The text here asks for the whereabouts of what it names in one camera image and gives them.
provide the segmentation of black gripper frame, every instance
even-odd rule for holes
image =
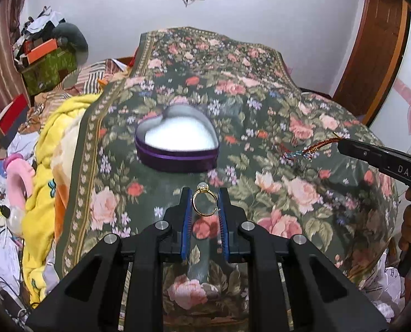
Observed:
[[[340,140],[337,149],[341,154],[365,161],[385,175],[411,187],[411,155],[349,138]],[[411,245],[408,251],[401,255],[397,269],[402,277],[411,279]]]
[[[101,240],[31,313],[27,326],[34,332],[117,331],[127,268],[133,262],[124,331],[162,332],[162,263],[182,261],[191,195],[189,188],[182,190],[180,204],[164,215],[166,223],[131,237],[111,234]],[[219,203],[228,228],[228,261],[248,263],[252,332],[290,331],[288,308],[298,332],[387,329],[382,314],[310,241],[302,235],[290,240],[270,235],[247,221],[244,210],[231,205],[225,188]]]

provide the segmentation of bed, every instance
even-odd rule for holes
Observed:
[[[221,142],[216,169],[180,175],[139,162],[135,124],[174,103],[210,117]],[[335,145],[311,161],[291,162],[280,151],[333,132],[381,144],[340,105],[303,93],[271,48],[189,27],[143,34],[129,77],[108,84],[82,116],[67,209],[55,221],[57,278],[106,234],[139,233],[179,202],[182,187],[205,181],[228,188],[232,203],[270,233],[302,232],[364,287],[394,230],[394,181]],[[221,252],[216,216],[197,219],[188,261],[164,266],[167,331],[248,331],[247,268],[227,264]]]

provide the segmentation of door frame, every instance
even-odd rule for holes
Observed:
[[[377,116],[377,113],[385,102],[385,99],[387,98],[388,93],[393,86],[394,80],[399,73],[400,64],[402,63],[402,59],[405,54],[405,48],[407,46],[408,35],[410,32],[410,22],[411,13],[408,7],[408,3],[405,0],[402,0],[402,17],[400,20],[399,35],[397,37],[394,54],[390,61],[388,71],[382,81],[382,84],[377,90],[376,97],[374,97],[370,108],[368,108],[368,111],[362,120],[362,123],[368,127],[370,127],[374,118]]]
[[[345,83],[346,77],[348,76],[350,70],[353,68],[353,60],[356,57],[357,51],[359,50],[359,45],[362,40],[362,35],[365,28],[365,22],[368,15],[368,10],[370,6],[370,0],[365,0],[364,2],[364,9],[362,12],[361,23],[359,25],[359,30],[357,32],[356,41],[353,46],[353,50],[351,51],[350,58],[346,65],[345,71],[342,75],[341,81],[336,89],[336,92],[333,95],[333,100],[336,101],[336,94],[342,89],[343,84]],[[411,21],[411,14],[408,4],[405,0],[402,0],[402,16],[401,22],[399,27],[399,35],[397,37],[396,46],[394,50],[393,57],[390,61],[390,65],[388,67],[387,73],[377,90],[376,96],[373,102],[368,108],[364,118],[362,119],[362,123],[368,127],[370,127],[371,123],[373,122],[374,118],[377,116],[382,104],[384,103],[388,93],[391,90],[391,87],[396,79],[397,73],[399,72],[399,67],[402,62],[402,58],[405,53],[405,47],[407,45],[408,40],[408,33],[410,31],[410,21]]]

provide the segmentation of yellow blanket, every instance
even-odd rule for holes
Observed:
[[[35,148],[38,167],[33,178],[33,193],[26,201],[26,216],[22,221],[25,240],[23,277],[34,307],[45,298],[43,271],[54,238],[56,187],[50,166],[51,157],[67,126],[99,96],[83,95],[66,100],[46,122]]]

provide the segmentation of orange box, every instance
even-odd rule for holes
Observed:
[[[58,45],[56,44],[56,40],[54,38],[50,39],[49,41],[46,41],[45,43],[29,52],[27,54],[27,61],[29,62],[29,64],[32,64],[36,60],[40,59],[44,55],[47,55],[49,52],[56,50],[57,48]]]

